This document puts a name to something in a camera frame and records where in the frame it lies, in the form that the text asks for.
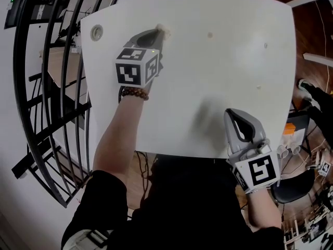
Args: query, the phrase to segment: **black sleeve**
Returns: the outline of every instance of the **black sleeve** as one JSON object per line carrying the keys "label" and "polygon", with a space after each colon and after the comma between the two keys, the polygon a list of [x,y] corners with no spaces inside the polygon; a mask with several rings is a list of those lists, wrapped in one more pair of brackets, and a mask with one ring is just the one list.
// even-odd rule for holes
{"label": "black sleeve", "polygon": [[284,250],[283,231],[276,227],[261,229],[254,234],[254,242],[258,249]]}
{"label": "black sleeve", "polygon": [[113,230],[126,221],[126,186],[105,171],[94,171],[62,237],[61,249],[69,238],[81,230]]}

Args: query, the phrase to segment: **black pants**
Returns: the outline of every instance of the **black pants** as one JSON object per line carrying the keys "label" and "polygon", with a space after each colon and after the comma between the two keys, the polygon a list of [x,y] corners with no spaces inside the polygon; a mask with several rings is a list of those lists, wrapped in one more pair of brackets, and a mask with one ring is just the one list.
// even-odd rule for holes
{"label": "black pants", "polygon": [[326,141],[333,147],[333,97],[314,86],[307,86],[306,90],[311,94],[312,98],[318,102],[321,107],[310,107],[308,114],[321,129]]}
{"label": "black pants", "polygon": [[149,177],[149,180],[152,185],[149,195],[189,175],[196,175],[197,177],[204,175],[209,175],[210,177],[216,176],[228,188],[235,190],[237,180],[230,169],[231,166],[226,162],[226,159],[158,154],[156,162],[151,167],[152,175]]}

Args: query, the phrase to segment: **wooden bead bracelet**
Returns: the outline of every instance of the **wooden bead bracelet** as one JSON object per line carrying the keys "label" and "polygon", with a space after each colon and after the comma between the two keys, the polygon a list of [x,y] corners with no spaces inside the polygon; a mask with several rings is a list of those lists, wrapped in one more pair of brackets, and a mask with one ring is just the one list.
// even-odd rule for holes
{"label": "wooden bead bracelet", "polygon": [[136,87],[125,87],[121,93],[121,96],[134,95],[136,97],[142,98],[144,101],[149,99],[148,94],[145,90]]}

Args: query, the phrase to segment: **forearm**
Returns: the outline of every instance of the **forearm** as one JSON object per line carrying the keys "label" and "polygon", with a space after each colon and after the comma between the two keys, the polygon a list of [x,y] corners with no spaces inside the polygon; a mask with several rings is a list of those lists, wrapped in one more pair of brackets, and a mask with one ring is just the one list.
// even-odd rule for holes
{"label": "forearm", "polygon": [[136,134],[144,100],[125,96],[102,136],[94,157],[94,170],[103,170],[122,181],[133,158]]}
{"label": "forearm", "polygon": [[281,228],[281,214],[267,189],[247,195],[250,223],[258,228]]}

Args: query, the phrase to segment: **black shirt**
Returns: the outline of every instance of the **black shirt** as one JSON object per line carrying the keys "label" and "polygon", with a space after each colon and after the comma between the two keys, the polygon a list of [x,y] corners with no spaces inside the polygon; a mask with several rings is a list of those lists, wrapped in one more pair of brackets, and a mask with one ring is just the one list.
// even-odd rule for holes
{"label": "black shirt", "polygon": [[127,221],[126,187],[94,171],[61,242],[78,231],[113,230],[108,249],[195,247],[284,249],[281,229],[252,233],[240,212],[236,180],[225,161],[192,159],[154,164],[152,187]]}

